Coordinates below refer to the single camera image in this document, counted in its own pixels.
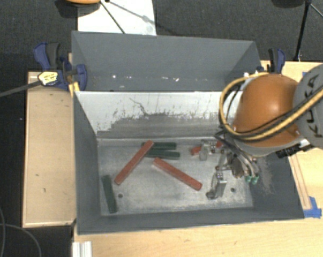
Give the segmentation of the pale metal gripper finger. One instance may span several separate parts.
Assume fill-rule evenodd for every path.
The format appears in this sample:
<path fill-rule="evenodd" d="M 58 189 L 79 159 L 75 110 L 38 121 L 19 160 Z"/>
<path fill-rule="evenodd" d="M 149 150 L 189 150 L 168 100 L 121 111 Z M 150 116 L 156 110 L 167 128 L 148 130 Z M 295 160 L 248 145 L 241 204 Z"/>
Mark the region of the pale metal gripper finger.
<path fill-rule="evenodd" d="M 227 180 L 222 171 L 217 171 L 213 174 L 211 180 L 210 190 L 206 193 L 206 197 L 209 200 L 214 200 L 223 197 Z"/>
<path fill-rule="evenodd" d="M 215 153 L 215 141 L 203 140 L 200 145 L 199 159 L 206 161 L 208 157 Z"/>

